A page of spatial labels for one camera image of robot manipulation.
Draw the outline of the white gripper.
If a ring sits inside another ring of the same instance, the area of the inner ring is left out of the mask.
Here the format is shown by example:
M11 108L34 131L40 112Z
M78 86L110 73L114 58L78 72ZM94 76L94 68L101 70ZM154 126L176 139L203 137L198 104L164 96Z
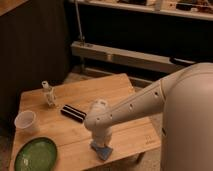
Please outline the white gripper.
M94 128L91 130L92 139L98 147L107 147L112 138L110 128Z

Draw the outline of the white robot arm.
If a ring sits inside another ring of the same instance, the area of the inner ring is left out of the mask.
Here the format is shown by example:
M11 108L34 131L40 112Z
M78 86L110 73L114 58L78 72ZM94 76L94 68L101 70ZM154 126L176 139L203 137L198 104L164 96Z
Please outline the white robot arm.
M197 63L163 77L110 107L93 103L84 121L92 145L105 147L110 128L160 113L160 171L213 171L213 63Z

